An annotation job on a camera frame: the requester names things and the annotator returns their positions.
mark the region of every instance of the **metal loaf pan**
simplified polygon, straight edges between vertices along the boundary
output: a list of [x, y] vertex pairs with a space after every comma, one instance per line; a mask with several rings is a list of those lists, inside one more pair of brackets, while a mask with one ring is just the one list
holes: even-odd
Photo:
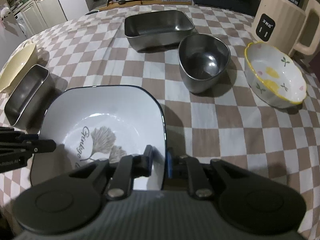
[[179, 44], [194, 29], [188, 16], [178, 10], [142, 13], [124, 20], [124, 34], [136, 51]]
[[4, 113], [11, 126], [28, 129], [55, 85], [49, 70], [34, 65], [10, 95]]

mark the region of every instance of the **electric kettle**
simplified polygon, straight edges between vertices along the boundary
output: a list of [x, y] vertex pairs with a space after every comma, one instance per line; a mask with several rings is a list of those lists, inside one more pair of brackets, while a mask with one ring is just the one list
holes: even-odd
[[257, 41], [264, 41], [290, 57], [295, 51], [312, 55], [320, 42], [320, 24], [309, 47], [300, 43], [312, 12], [320, 16], [316, 0], [261, 0], [251, 33]]

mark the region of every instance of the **screw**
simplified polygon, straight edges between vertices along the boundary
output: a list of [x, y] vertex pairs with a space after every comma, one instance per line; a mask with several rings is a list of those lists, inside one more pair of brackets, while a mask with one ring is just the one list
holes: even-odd
[[124, 191], [120, 188], [112, 188], [108, 191], [110, 197], [121, 197], [123, 196]]
[[196, 191], [196, 195], [198, 197], [210, 197], [212, 195], [212, 191], [208, 188], [201, 188]]

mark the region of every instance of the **yellow bowl rim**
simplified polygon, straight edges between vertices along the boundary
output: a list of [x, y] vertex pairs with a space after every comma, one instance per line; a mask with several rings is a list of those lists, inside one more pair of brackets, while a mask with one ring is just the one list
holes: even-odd
[[294, 66], [298, 69], [298, 71], [299, 71], [299, 73], [300, 73], [303, 81], [305, 82], [305, 86], [304, 86], [304, 87], [305, 87], [305, 91], [306, 91], [306, 96], [305, 96], [300, 102], [291, 101], [291, 100], [289, 100], [288, 98], [285, 98], [285, 97], [281, 96], [280, 94], [274, 92], [267, 84], [265, 84], [265, 82], [262, 80], [262, 78], [258, 76], [258, 74], [256, 73], [256, 71], [255, 71], [254, 68], [252, 67], [252, 65], [251, 65], [251, 63], [250, 63], [250, 61], [249, 61], [249, 59], [248, 59], [248, 56], [247, 56], [247, 49], [248, 49], [251, 45], [258, 44], [258, 43], [263, 43], [263, 44], [266, 44], [266, 45], [268, 45], [268, 46], [270, 46], [270, 47], [273, 47], [273, 48], [275, 48], [276, 50], [278, 50], [280, 53], [282, 53], [283, 55], [286, 55], [287, 57], [289, 57], [287, 54], [283, 53], [282, 51], [280, 51], [280, 50], [279, 50], [278, 48], [276, 48], [275, 46], [269, 45], [269, 44], [267, 44], [266, 42], [263, 42], [263, 41], [251, 42], [251, 43], [249, 43], [249, 44], [247, 45], [247, 47], [246, 47], [245, 50], [244, 50], [244, 58], [245, 58], [245, 60], [247, 61], [248, 66], [249, 66], [249, 68], [251, 69], [251, 71], [253, 72], [253, 74], [256, 76], [256, 78], [257, 78], [268, 90], [270, 90], [273, 94], [275, 94], [275, 95], [276, 95], [277, 97], [279, 97], [280, 99], [282, 99], [282, 100], [284, 100], [284, 101], [288, 101], [288, 102], [290, 102], [290, 103], [293, 104], [293, 105], [299, 105], [299, 104], [301, 104], [301, 103], [303, 102], [303, 100], [306, 99], [306, 97], [307, 97], [307, 83], [306, 83], [305, 79], [304, 79], [303, 76], [302, 76], [301, 70], [295, 65], [295, 63], [293, 62], [293, 60], [289, 57], [290, 61], [292, 61], [292, 63], [294, 64]]
[[[10, 59], [9, 61], [6, 62], [6, 66], [5, 66], [4, 70], [3, 70], [3, 73], [0, 75], [0, 79], [2, 78], [3, 74], [5, 73], [6, 68], [7, 68], [7, 66], [9, 65], [10, 61], [12, 61], [13, 58], [18, 57], [19, 54], [20, 54], [20, 52], [21, 52], [23, 49], [25, 49], [25, 48], [27, 48], [27, 47], [29, 47], [29, 46], [33, 46], [33, 50], [32, 50], [32, 52], [30, 53], [28, 60], [30, 59], [32, 53], [34, 52], [34, 50], [35, 50], [35, 48], [36, 48], [36, 44], [35, 44], [35, 43], [27, 43], [22, 49], [18, 50], [18, 51], [11, 57], [11, 59]], [[20, 70], [18, 71], [18, 74], [19, 74], [19, 72], [24, 68], [24, 66], [26, 65], [26, 63], [25, 63], [23, 66], [20, 67]], [[7, 83], [4, 87], [0, 88], [0, 93], [2, 93], [2, 92], [5, 91], [8, 87], [10, 87], [10, 85], [12, 84], [13, 80], [16, 78], [17, 75], [15, 75], [10, 81], [8, 81], [8, 83]]]

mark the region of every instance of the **white cabinet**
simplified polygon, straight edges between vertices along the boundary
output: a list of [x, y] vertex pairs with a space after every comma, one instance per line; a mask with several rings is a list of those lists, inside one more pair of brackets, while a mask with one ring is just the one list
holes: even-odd
[[66, 17], [63, 14], [58, 0], [35, 1], [48, 28], [66, 21]]
[[21, 10], [21, 14], [31, 30], [32, 35], [38, 34], [39, 32], [47, 29], [47, 25], [43, 20], [35, 1], [32, 1], [25, 8], [23, 8]]

